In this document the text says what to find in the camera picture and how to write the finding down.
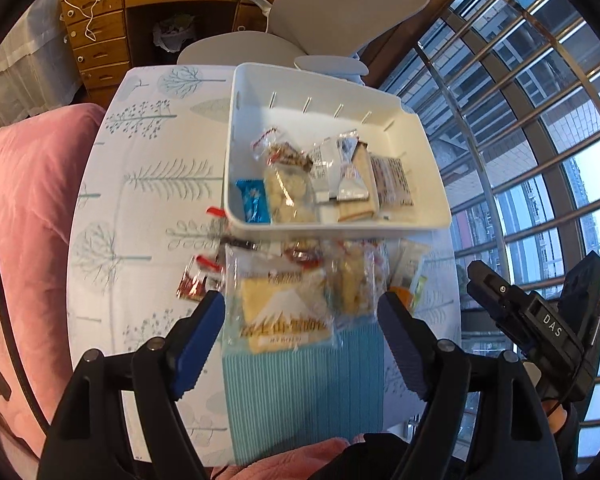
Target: blue snack wrapper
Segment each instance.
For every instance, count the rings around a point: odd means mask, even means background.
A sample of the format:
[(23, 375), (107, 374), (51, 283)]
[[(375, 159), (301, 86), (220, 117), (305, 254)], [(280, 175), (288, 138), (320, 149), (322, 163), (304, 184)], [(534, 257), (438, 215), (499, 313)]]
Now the blue snack wrapper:
[(262, 180), (237, 180), (235, 185), (242, 193), (244, 219), (250, 224), (269, 224), (271, 216)]

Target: window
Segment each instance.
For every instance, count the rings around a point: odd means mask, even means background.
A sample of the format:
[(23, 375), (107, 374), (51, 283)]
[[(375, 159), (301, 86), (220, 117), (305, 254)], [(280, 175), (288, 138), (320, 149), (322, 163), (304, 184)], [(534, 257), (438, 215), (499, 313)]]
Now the window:
[[(466, 291), (472, 261), (556, 299), (565, 271), (600, 254), (600, 41), (568, 0), (515, 1), (534, 18), (505, 0), (454, 0), (382, 86), (429, 137), (453, 213), (464, 311), (481, 309)], [(512, 343), (463, 332), (462, 348), (498, 355)], [(585, 459), (600, 450), (596, 381), (578, 446)], [(468, 398), (456, 456), (467, 453), (477, 405)]]

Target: screw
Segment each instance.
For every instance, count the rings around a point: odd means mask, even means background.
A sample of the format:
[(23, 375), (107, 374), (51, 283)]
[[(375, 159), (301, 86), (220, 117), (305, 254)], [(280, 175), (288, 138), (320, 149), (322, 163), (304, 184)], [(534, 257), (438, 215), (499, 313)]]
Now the screw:
[(82, 356), (82, 358), (87, 361), (88, 363), (94, 362), (97, 358), (99, 358), (102, 355), (102, 352), (100, 352), (100, 350), (98, 350), (97, 348), (92, 348), (90, 350), (87, 350), (84, 355)]
[(514, 354), (511, 350), (505, 350), (502, 353), (502, 357), (504, 357), (504, 360), (507, 363), (517, 363), (518, 362), (518, 356), (516, 354)]
[(443, 352), (453, 352), (456, 349), (456, 345), (453, 341), (449, 341), (449, 339), (441, 339), (438, 341), (438, 348)]
[(146, 342), (146, 347), (151, 350), (159, 350), (164, 346), (164, 338), (163, 337), (152, 337), (149, 341)]

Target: light blue textured mat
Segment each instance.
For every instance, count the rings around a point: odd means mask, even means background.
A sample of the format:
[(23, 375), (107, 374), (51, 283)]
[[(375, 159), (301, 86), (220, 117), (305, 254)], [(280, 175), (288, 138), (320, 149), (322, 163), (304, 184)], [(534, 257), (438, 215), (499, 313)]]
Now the light blue textured mat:
[(340, 333), (339, 349), (310, 347), (222, 358), (235, 460), (382, 430), (384, 361), (379, 326)]

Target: wooden desk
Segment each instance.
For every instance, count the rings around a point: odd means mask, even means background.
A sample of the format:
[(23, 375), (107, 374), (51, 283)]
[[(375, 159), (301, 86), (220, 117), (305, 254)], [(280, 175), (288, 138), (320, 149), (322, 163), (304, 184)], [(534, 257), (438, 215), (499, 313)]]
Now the wooden desk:
[[(89, 16), (95, 0), (68, 1)], [(93, 6), (94, 42), (84, 35), (89, 19), (64, 1), (61, 5), (84, 86), (90, 100), (105, 108), (127, 70), (165, 62), (154, 47), (154, 23), (179, 12), (192, 14), (198, 39), (267, 27), (260, 9), (247, 0), (101, 0)]]

